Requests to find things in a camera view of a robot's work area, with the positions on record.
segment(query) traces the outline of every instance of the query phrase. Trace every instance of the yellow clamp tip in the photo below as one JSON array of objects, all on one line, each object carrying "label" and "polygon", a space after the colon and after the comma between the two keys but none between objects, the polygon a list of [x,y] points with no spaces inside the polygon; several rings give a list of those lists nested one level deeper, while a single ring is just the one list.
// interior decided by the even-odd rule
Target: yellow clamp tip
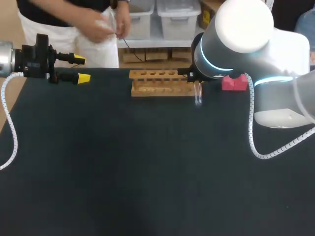
[{"label": "yellow clamp tip", "polygon": [[78,84],[87,83],[90,81],[90,79],[91,79],[91,75],[79,73]]},{"label": "yellow clamp tip", "polygon": [[79,56],[79,55],[76,55],[76,54],[74,54],[74,57],[75,57],[75,58],[84,59],[85,62],[87,61],[86,58],[84,58],[84,57],[82,57],[82,56]]}]

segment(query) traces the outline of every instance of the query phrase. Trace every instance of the tabletop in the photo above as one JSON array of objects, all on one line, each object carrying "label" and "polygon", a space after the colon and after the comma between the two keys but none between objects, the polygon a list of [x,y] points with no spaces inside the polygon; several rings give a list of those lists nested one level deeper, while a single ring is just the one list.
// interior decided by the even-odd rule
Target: tabletop
[{"label": "tabletop", "polygon": [[[0,172],[3,235],[314,235],[314,139],[254,157],[247,92],[205,83],[196,107],[190,97],[132,98],[127,69],[78,71],[91,82],[27,79],[11,111],[19,149]],[[255,124],[257,149],[308,128]],[[1,163],[12,146],[6,123]]]}]

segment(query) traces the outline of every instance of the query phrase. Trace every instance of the white cable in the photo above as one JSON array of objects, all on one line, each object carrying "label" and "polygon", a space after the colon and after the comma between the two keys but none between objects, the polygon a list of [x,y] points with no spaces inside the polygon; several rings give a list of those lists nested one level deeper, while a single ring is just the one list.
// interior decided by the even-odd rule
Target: white cable
[{"label": "white cable", "polygon": [[315,127],[307,131],[306,133],[302,134],[298,138],[294,139],[290,143],[284,145],[283,147],[279,148],[278,150],[270,153],[262,155],[260,154],[254,144],[253,135],[252,135],[252,122],[254,117],[254,86],[252,83],[252,79],[250,76],[247,76],[249,87],[250,87],[250,118],[249,118],[249,126],[248,126],[248,132],[249,132],[249,140],[250,140],[250,146],[252,149],[253,154],[258,157],[259,159],[270,159],[272,157],[278,156],[279,154],[289,150],[290,148],[294,147],[295,145],[299,144],[303,140],[306,140],[308,137],[313,135],[315,133]]},{"label": "white cable", "polygon": [[7,77],[4,80],[4,82],[2,84],[2,88],[1,88],[1,101],[2,101],[3,109],[5,112],[6,118],[8,120],[8,123],[10,125],[10,129],[12,131],[12,136],[13,136],[13,152],[12,152],[11,157],[7,160],[7,162],[5,162],[2,166],[0,166],[0,170],[3,170],[4,168],[6,168],[8,165],[10,165],[12,163],[12,161],[14,160],[16,153],[18,151],[18,137],[17,137],[16,132],[15,132],[15,128],[14,128],[14,125],[13,125],[13,122],[12,122],[12,119],[10,116],[10,112],[9,112],[8,107],[6,105],[5,88],[11,79],[13,79],[14,77],[23,77],[23,76],[24,75],[21,72],[11,74],[9,77]]}]

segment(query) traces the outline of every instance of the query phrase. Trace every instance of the wooden test tube rack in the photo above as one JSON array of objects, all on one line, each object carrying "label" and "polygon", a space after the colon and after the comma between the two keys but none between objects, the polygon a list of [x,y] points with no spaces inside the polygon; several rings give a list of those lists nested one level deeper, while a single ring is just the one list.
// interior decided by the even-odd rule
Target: wooden test tube rack
[{"label": "wooden test tube rack", "polygon": [[194,84],[177,70],[130,70],[132,97],[195,96]]}]

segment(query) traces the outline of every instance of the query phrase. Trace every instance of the red block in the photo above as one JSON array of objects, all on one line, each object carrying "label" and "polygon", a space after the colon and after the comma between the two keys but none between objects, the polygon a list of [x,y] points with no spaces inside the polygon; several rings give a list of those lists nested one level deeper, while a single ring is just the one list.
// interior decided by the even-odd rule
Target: red block
[{"label": "red block", "polygon": [[225,90],[225,91],[231,91],[231,90],[234,90],[234,80],[231,79],[229,76],[225,76],[223,79],[222,79],[222,90]]},{"label": "red block", "polygon": [[234,79],[234,90],[236,91],[246,91],[247,90],[247,85],[248,85],[248,80],[246,75],[241,75],[237,79]]}]

